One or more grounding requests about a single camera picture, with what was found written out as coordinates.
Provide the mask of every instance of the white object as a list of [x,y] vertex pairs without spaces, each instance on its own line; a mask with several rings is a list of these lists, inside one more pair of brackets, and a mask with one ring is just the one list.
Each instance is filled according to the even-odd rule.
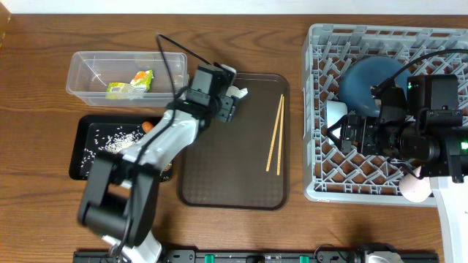
[[[166,110],[162,120],[141,140],[134,145],[120,151],[123,160],[135,162],[141,146],[145,145],[156,133],[170,121],[174,111]],[[173,124],[162,132],[148,147],[140,160],[140,165],[152,164],[159,170],[163,170],[186,146],[197,138],[199,120],[192,114],[180,110],[175,111]]]
[[[413,172],[419,176],[421,167],[416,168]],[[429,178],[418,180],[414,176],[407,174],[400,180],[400,191],[403,197],[411,202],[423,202],[432,193]]]
[[[405,173],[387,163],[387,158],[362,156],[355,149],[344,155],[335,145],[331,150],[322,149],[327,141],[322,133],[327,125],[323,99],[339,100],[336,92],[340,79],[356,61],[369,56],[386,56],[405,64],[421,55],[447,48],[468,49],[468,30],[336,24],[315,24],[310,27],[301,51],[303,190],[308,199],[317,202],[436,206],[433,197],[420,203],[404,198],[398,183]],[[454,54],[428,59],[415,70],[418,75],[428,72],[443,74],[445,71],[455,74],[459,79],[459,93],[468,94],[468,79],[464,76],[467,67],[468,57]],[[325,88],[329,76],[333,77],[328,88]],[[458,101],[461,109],[468,109],[467,95],[460,95]],[[332,159],[335,155],[339,155],[339,158]],[[325,162],[331,164],[328,165],[331,169],[323,169]],[[374,172],[367,175],[363,167],[371,167]]]
[[464,179],[464,183],[454,183],[451,176],[430,179],[446,263],[468,263],[468,177]]
[[[337,121],[339,121],[341,117],[345,116],[348,113],[348,107],[343,102],[335,102],[335,101],[328,100],[325,103],[325,105],[327,109],[327,128],[330,128]],[[334,130],[333,135],[339,138],[340,131],[341,131],[341,128]],[[333,141],[328,139],[328,143],[332,145]]]
[[468,15],[465,0],[2,0],[13,13],[60,14],[370,14],[370,15]]
[[397,253],[378,251],[366,255],[366,263],[403,263],[403,260]]
[[[188,84],[187,57],[165,52],[175,89]],[[118,94],[128,99],[109,99],[109,83],[130,83],[139,71],[153,70],[151,90],[142,95]],[[160,52],[80,51],[72,57],[67,92],[91,106],[165,107],[173,100],[169,76]]]
[[[102,239],[112,245],[118,245],[120,240],[111,236],[105,235]],[[132,263],[156,263],[161,255],[162,246],[153,236],[151,231],[146,236],[145,240],[139,246],[133,248],[126,245],[122,248],[122,252],[132,260]]]
[[226,91],[226,96],[234,96],[237,97],[238,99],[242,99],[245,97],[245,95],[248,94],[247,88],[239,89],[236,86],[230,86],[227,91]]

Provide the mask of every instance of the wood grain surface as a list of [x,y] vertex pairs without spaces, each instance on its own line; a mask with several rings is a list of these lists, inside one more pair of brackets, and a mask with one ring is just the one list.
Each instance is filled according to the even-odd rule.
[[[209,61],[278,73],[290,84],[288,203],[276,212],[186,207],[172,180],[160,186],[154,221],[163,245],[313,251],[323,243],[387,242],[443,260],[435,208],[316,203],[303,195],[301,45],[314,23],[463,28],[468,17],[13,15],[0,50],[0,261],[71,262],[79,248],[107,248],[76,219],[85,182],[71,180],[68,166],[78,120],[163,109],[88,107],[65,91],[68,67],[81,50],[155,50],[155,32]],[[191,75],[197,63],[189,57]]]

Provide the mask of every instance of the clear plastic container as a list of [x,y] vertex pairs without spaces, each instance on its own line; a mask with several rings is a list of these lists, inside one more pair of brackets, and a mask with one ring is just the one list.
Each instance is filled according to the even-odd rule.
[[[188,83],[187,57],[165,52],[175,89]],[[151,89],[142,96],[120,94],[128,99],[106,99],[109,83],[130,83],[137,72],[153,70]],[[72,57],[67,92],[91,106],[164,107],[173,99],[169,76],[160,52],[80,51]]]

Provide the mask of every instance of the blue bowl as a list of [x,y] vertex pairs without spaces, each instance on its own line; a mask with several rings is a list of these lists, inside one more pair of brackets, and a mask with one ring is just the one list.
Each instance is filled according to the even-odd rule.
[[[395,74],[403,64],[395,59],[373,56],[358,61],[343,76],[339,84],[339,99],[346,103],[348,110],[354,110],[357,115],[379,117],[380,108],[371,95],[371,86],[379,85],[385,79]],[[402,72],[395,84],[403,88],[407,95],[407,78],[409,70]]]

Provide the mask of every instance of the wooden chopstick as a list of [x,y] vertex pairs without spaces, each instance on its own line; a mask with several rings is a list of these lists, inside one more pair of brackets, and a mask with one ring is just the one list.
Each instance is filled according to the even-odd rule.
[[281,97],[279,98],[278,112],[276,113],[276,120],[275,120],[275,127],[273,129],[273,136],[271,138],[270,153],[268,154],[268,161],[266,163],[266,171],[267,172],[270,171],[271,155],[273,154],[273,147],[275,145],[276,130],[278,129],[279,113],[281,112],[283,99],[284,99],[283,94],[281,94]]
[[279,147],[278,147],[278,167],[276,168],[276,175],[279,175],[281,169],[281,153],[283,144],[283,120],[284,120],[284,97],[283,104],[281,106],[281,121],[279,122]]

